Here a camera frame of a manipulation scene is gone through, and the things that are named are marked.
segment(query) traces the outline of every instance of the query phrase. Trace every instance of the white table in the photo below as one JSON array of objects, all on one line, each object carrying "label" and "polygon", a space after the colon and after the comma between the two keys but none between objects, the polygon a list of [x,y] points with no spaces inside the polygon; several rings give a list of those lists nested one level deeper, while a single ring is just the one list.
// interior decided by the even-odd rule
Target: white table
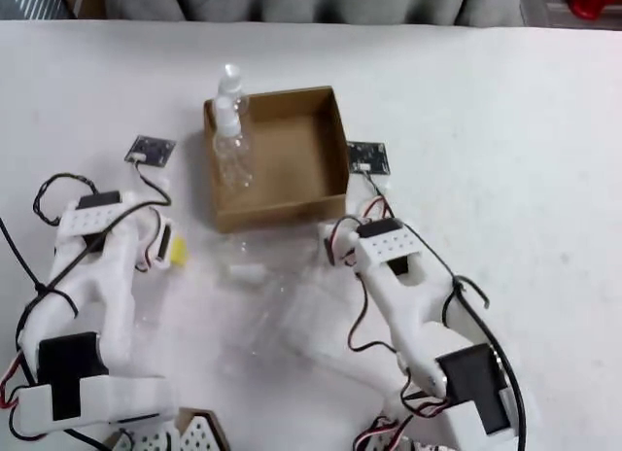
[{"label": "white table", "polygon": [[[161,284],[137,276],[136,363],[214,409],[235,450],[349,449],[403,378],[383,352],[346,351],[362,301],[347,272],[307,267],[321,280],[285,278],[281,293],[281,280],[249,294],[219,279],[201,137],[228,61],[251,92],[332,85],[348,137],[387,143],[397,213],[491,296],[544,449],[619,449],[621,58],[622,35],[605,32],[2,22],[0,210],[45,277],[40,184],[69,170],[133,186],[121,160],[136,134],[179,140],[166,171],[191,259]],[[0,248],[4,365],[33,293]],[[377,313],[365,323],[360,339],[386,335]],[[83,449],[62,434],[22,446],[4,419],[0,430],[3,449]]]}]

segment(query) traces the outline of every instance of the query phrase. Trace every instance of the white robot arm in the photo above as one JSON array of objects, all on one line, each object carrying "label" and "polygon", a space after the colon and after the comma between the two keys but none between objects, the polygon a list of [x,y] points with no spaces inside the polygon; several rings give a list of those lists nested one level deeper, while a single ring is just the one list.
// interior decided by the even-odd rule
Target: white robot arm
[{"label": "white robot arm", "polygon": [[[520,389],[482,315],[464,298],[463,282],[473,283],[447,266],[446,276],[434,276],[422,258],[427,244],[399,220],[359,225],[339,238],[337,247],[354,249],[353,269],[389,325],[397,363],[408,376],[387,398],[383,415],[422,443],[460,451],[524,449]],[[451,329],[441,323],[450,302]],[[411,382],[422,391],[407,394]],[[374,440],[357,449],[376,449]]]},{"label": "white robot arm", "polygon": [[[51,279],[138,203],[133,192],[118,191],[70,203],[58,228]],[[17,416],[25,434],[176,416],[175,394],[166,379],[129,377],[126,371],[135,267],[146,263],[166,267],[173,232],[172,222],[155,209],[128,214],[56,286],[81,312],[97,306],[91,302],[103,305],[100,330],[62,335],[75,313],[58,293],[45,296],[30,312],[18,339],[35,379],[34,385],[18,392]]]}]

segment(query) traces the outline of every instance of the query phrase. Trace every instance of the open cardboard box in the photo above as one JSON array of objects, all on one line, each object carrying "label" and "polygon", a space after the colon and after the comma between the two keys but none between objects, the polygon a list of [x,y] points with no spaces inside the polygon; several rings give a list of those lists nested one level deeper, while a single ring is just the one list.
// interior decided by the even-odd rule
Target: open cardboard box
[{"label": "open cardboard box", "polygon": [[212,101],[204,105],[216,229],[233,232],[338,218],[345,214],[348,153],[331,87],[251,95],[253,184],[232,191],[212,148]]}]

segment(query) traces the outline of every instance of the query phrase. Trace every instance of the black cable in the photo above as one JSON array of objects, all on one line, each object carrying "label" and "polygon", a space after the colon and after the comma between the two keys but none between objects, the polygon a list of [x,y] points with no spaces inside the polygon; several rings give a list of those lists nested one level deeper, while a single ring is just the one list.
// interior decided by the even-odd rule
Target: black cable
[{"label": "black cable", "polygon": [[[437,252],[434,251],[434,249],[430,245],[428,245],[428,243],[421,237],[421,235],[419,235],[418,232],[415,231],[415,229],[413,229],[410,225],[406,223],[404,223],[404,225],[421,241],[422,244],[426,246],[426,248],[445,267],[447,272],[452,277],[453,291],[445,300],[445,303],[443,304],[443,308],[442,308],[443,324],[447,326],[447,309],[449,308],[449,304],[451,300],[453,298],[456,298],[458,302],[465,308],[466,312],[473,319],[475,324],[479,326],[482,332],[484,332],[484,335],[488,338],[488,341],[493,346],[493,349],[497,351],[497,354],[499,355],[499,358],[501,359],[501,364],[503,365],[503,368],[505,369],[505,373],[507,374],[507,377],[509,379],[510,386],[512,387],[512,391],[514,393],[514,400],[516,401],[516,411],[518,414],[518,451],[525,451],[525,446],[526,446],[526,441],[527,441],[527,417],[526,417],[526,412],[525,412],[525,404],[523,402],[523,395],[521,393],[521,389],[518,384],[518,379],[516,378],[516,374],[514,370],[512,369],[512,365],[509,359],[507,358],[507,355],[503,351],[500,343],[497,341],[497,339],[495,338],[493,333],[490,331],[488,326],[484,323],[484,321],[479,317],[479,315],[477,315],[477,312],[473,310],[473,308],[470,306],[470,304],[465,299],[465,296],[463,294],[464,286],[462,283],[467,283],[469,286],[471,286],[475,290],[475,292],[484,300],[484,306],[486,308],[488,308],[488,305],[490,304],[490,299],[486,296],[484,291],[482,291],[482,289],[479,286],[477,286],[477,284],[475,284],[471,279],[467,278],[466,276],[456,276],[454,272],[451,270],[451,268],[449,267],[449,265],[438,255]],[[410,370],[408,370],[408,382],[406,383],[404,388],[401,390],[400,398],[401,398],[401,402],[404,405],[404,407],[406,407],[406,409],[412,412],[413,409],[406,403],[403,397],[405,391],[408,389],[408,386],[410,384],[410,378],[411,378]]]},{"label": "black cable", "polygon": [[447,270],[447,272],[451,275],[451,278],[454,279],[455,274],[451,270],[449,265],[445,262],[445,260],[440,257],[440,255],[430,246],[430,244],[428,244],[428,242],[426,242],[426,240],[419,234],[419,232],[417,232],[415,229],[412,228],[411,225],[409,225],[408,223],[403,223],[403,224],[404,226],[406,226],[408,230],[410,230],[410,232],[412,232],[415,235],[415,237],[419,239],[419,241],[422,244],[424,244],[424,246],[430,251],[430,253],[435,256],[435,258],[440,262],[440,264],[442,264],[443,267]]},{"label": "black cable", "polygon": [[350,332],[348,333],[348,347],[353,352],[362,352],[362,351],[366,351],[370,347],[383,346],[395,354],[397,352],[396,349],[384,341],[372,341],[372,342],[368,342],[367,344],[364,344],[363,346],[352,345],[352,338],[354,336],[354,332],[357,330],[357,328],[363,321],[363,318],[365,318],[365,315],[367,314],[367,308],[369,306],[369,294],[367,293],[367,287],[365,286],[365,282],[363,281],[363,279],[361,279],[360,277],[359,277],[359,281],[361,281],[361,286],[363,287],[363,309],[361,310],[361,313],[355,320],[354,324],[350,328]]},{"label": "black cable", "polygon": [[35,286],[40,284],[37,276],[35,276],[35,274],[30,269],[30,266],[28,266],[28,263],[26,263],[26,260],[24,260],[23,257],[21,256],[21,253],[17,249],[17,246],[15,242],[13,241],[11,234],[7,230],[7,227],[4,225],[4,221],[2,220],[2,218],[0,218],[0,230],[2,230],[2,234],[4,235],[4,238],[7,241],[7,244],[9,244],[9,247],[11,248],[13,255],[16,256],[17,261],[19,262],[23,270],[26,272],[30,280],[33,282]]},{"label": "black cable", "polygon": [[138,171],[138,174],[140,175],[141,180],[150,188],[154,189],[155,191],[157,191],[162,198],[164,198],[164,201],[157,201],[157,200],[148,200],[148,201],[144,201],[142,203],[138,203],[130,208],[128,208],[127,210],[125,210],[123,213],[121,213],[120,215],[118,215],[109,225],[107,225],[104,230],[102,230],[97,237],[95,237],[90,244],[88,244],[84,250],[82,250],[72,261],[69,262],[69,264],[67,264],[67,266],[65,266],[64,269],[62,269],[47,285],[46,285],[46,290],[43,291],[40,295],[38,295],[37,297],[35,297],[35,299],[32,300],[31,303],[28,304],[28,306],[26,306],[26,309],[23,311],[23,313],[21,314],[21,317],[19,318],[19,321],[17,322],[17,330],[16,330],[16,348],[18,349],[18,343],[17,340],[19,338],[19,334],[21,333],[21,331],[23,330],[25,324],[26,324],[26,320],[28,319],[28,316],[30,315],[30,313],[32,312],[32,310],[34,309],[34,307],[43,299],[43,297],[45,297],[49,292],[51,292],[53,289],[55,289],[56,285],[58,283],[60,283],[60,281],[62,281],[62,279],[67,276],[67,274],[69,274],[69,272],[74,269],[78,263],[80,263],[80,261],[82,261],[88,254],[90,254],[90,252],[92,251],[92,249],[96,248],[98,245],[100,245],[102,243],[103,240],[105,240],[106,236],[108,235],[108,233],[116,226],[118,225],[121,221],[123,221],[125,218],[127,218],[129,215],[131,215],[132,213],[148,207],[148,206],[170,206],[172,203],[171,197],[168,195],[168,193],[166,193],[165,191],[163,191],[160,187],[158,187],[156,184],[154,184],[152,181],[150,181],[149,179],[147,179],[138,169],[138,163],[136,164],[136,170]]},{"label": "black cable", "polygon": [[376,183],[373,182],[373,179],[371,179],[371,174],[369,174],[367,171],[363,171],[363,175],[368,180],[368,182],[371,184],[376,194],[382,197],[383,201],[385,202],[385,206],[387,207],[387,211],[389,212],[389,216],[394,218],[396,215],[393,212],[393,208],[391,208],[391,205],[389,204],[389,201],[387,200],[387,197],[385,196],[385,194],[380,191]]},{"label": "black cable", "polygon": [[[487,309],[490,306],[490,299],[486,296],[484,291],[482,291],[479,286],[477,286],[472,280],[468,279],[466,276],[460,276],[460,278],[465,280],[467,284],[469,284],[472,288],[475,289],[477,294],[484,301],[484,308]],[[445,299],[445,302],[443,303],[443,308],[440,312],[440,319],[446,328],[449,328],[449,325],[447,322],[447,312],[449,311],[449,305],[451,304],[451,301],[454,299],[455,295],[456,295],[456,292],[452,289],[451,294],[447,296],[447,298]]]},{"label": "black cable", "polygon": [[72,438],[76,438],[78,441],[81,441],[82,443],[92,446],[93,448],[99,451],[112,451],[108,446],[104,445],[103,443],[100,443],[96,439],[93,439],[90,436],[86,436],[85,434],[81,434],[80,432],[77,432],[75,430],[72,430],[72,429],[65,430],[65,433],[71,436]]},{"label": "black cable", "polygon": [[11,408],[11,412],[9,412],[9,432],[13,435],[13,437],[17,438],[20,441],[39,441],[42,438],[45,438],[46,434],[37,434],[35,436],[26,436],[24,434],[20,434],[13,423],[14,416],[16,413],[17,406]]},{"label": "black cable", "polygon": [[36,298],[38,298],[39,295],[41,293],[43,293],[43,292],[46,292],[46,294],[47,293],[54,293],[54,294],[60,295],[61,297],[63,297],[67,301],[67,303],[71,307],[71,310],[74,312],[74,317],[77,317],[78,313],[79,313],[78,312],[78,307],[76,306],[76,304],[74,303],[74,301],[71,299],[71,297],[69,295],[67,295],[63,291],[59,291],[57,289],[49,290],[48,288],[46,288],[46,286],[44,284],[42,284],[39,281],[39,278],[37,278],[37,276],[33,273],[33,271],[30,269],[30,266],[28,266],[28,263],[26,263],[26,261],[24,260],[23,256],[21,255],[21,253],[17,249],[17,246],[16,246],[15,242],[13,241],[13,238],[11,237],[11,234],[7,230],[7,227],[5,226],[4,221],[2,220],[2,218],[0,218],[0,230],[2,230],[2,234],[4,235],[4,238],[6,239],[7,243],[9,244],[9,247],[11,248],[11,250],[14,253],[14,255],[16,256],[17,261],[19,262],[19,264],[21,265],[23,270],[26,272],[26,274],[28,275],[30,280],[35,285],[35,292],[37,293],[37,297]]},{"label": "black cable", "polygon": [[406,419],[401,423],[399,428],[396,430],[396,433],[393,435],[393,438],[391,438],[391,441],[389,441],[389,444],[387,445],[385,449],[389,449],[389,450],[396,449],[397,442],[401,440],[401,435],[403,434],[404,430],[406,429],[406,427],[408,426],[408,424],[410,423],[412,419],[413,419],[412,415],[409,415],[408,417],[406,417]]},{"label": "black cable", "polygon": [[17,392],[18,392],[19,390],[24,389],[25,387],[26,387],[26,385],[19,385],[19,386],[15,386],[15,387],[13,388],[13,390],[11,391],[11,394],[9,395],[9,398],[7,399],[7,402],[8,402],[8,403],[13,402],[13,399],[15,399]]},{"label": "black cable", "polygon": [[154,237],[149,242],[149,244],[147,244],[147,247],[145,247],[145,262],[147,263],[147,267],[149,268],[151,268],[152,266],[151,260],[149,259],[149,251],[151,250],[151,248],[154,246],[155,242],[157,241],[157,237],[159,236],[159,232],[162,228],[162,217],[159,214],[159,211],[157,211],[156,208],[150,208],[150,209],[154,210],[155,217],[157,218],[157,226],[155,227]]},{"label": "black cable", "polygon": [[406,383],[404,383],[404,386],[399,391],[399,399],[401,400],[401,404],[406,408],[408,412],[410,412],[411,414],[417,414],[417,411],[407,402],[408,397],[405,396],[406,391],[408,391],[408,387],[410,386],[410,382],[412,381],[412,373],[410,372],[410,368],[406,369],[406,376]]},{"label": "black cable", "polygon": [[99,193],[93,181],[91,181],[89,178],[85,176],[72,174],[70,172],[60,172],[58,174],[54,174],[46,182],[44,182],[43,185],[39,188],[39,191],[37,192],[37,195],[35,196],[35,200],[32,202],[32,211],[34,211],[35,215],[41,218],[41,220],[48,226],[54,226],[54,227],[58,226],[60,224],[60,218],[56,217],[53,220],[48,218],[43,213],[43,211],[41,211],[41,199],[43,198],[43,195],[46,194],[46,191],[48,191],[48,189],[53,184],[53,182],[58,179],[62,179],[62,178],[74,179],[78,182],[82,182],[83,184],[86,184],[90,188],[90,191],[92,191],[93,194]]},{"label": "black cable", "polygon": [[484,323],[484,321],[477,315],[477,312],[473,310],[473,307],[470,306],[468,301],[465,299],[463,294],[464,287],[461,283],[465,282],[469,284],[472,288],[475,289],[476,292],[481,291],[475,283],[473,283],[470,279],[465,276],[457,276],[456,277],[458,284],[456,284],[456,294],[455,297],[458,302],[465,308],[466,312],[473,321],[479,326],[479,328],[484,332],[488,340],[493,346],[493,349],[497,352],[497,355],[501,359],[501,364],[505,369],[505,373],[507,373],[507,378],[509,379],[509,384],[514,391],[514,398],[516,400],[516,412],[518,414],[518,451],[525,451],[525,446],[527,442],[527,418],[525,412],[525,403],[523,402],[523,395],[521,393],[520,386],[518,384],[518,379],[516,378],[516,373],[512,369],[512,365],[507,358],[507,355],[503,351],[501,344],[495,338],[493,333],[490,331],[488,326]]},{"label": "black cable", "polygon": [[332,264],[332,266],[335,266],[336,264],[336,258],[335,258],[334,250],[333,250],[334,239],[337,235],[337,230],[339,226],[341,226],[341,224],[346,220],[355,221],[359,226],[363,225],[363,221],[361,221],[358,217],[354,215],[344,215],[337,220],[337,222],[332,227],[332,232],[330,233],[330,237],[328,238],[328,245],[327,245],[328,261],[330,262],[330,264]]}]

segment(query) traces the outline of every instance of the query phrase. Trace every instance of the clear plastic bottle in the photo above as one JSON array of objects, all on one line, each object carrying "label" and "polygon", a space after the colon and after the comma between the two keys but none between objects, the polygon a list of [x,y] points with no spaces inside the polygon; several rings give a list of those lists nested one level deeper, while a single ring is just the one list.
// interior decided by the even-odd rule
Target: clear plastic bottle
[{"label": "clear plastic bottle", "polygon": [[235,111],[244,123],[244,117],[249,112],[249,97],[242,90],[242,73],[237,65],[225,65],[225,73],[218,84],[218,95],[231,98]]},{"label": "clear plastic bottle", "polygon": [[230,189],[245,189],[253,183],[251,139],[242,130],[233,101],[219,96],[214,101],[216,134],[213,148],[218,158],[221,177]]}]

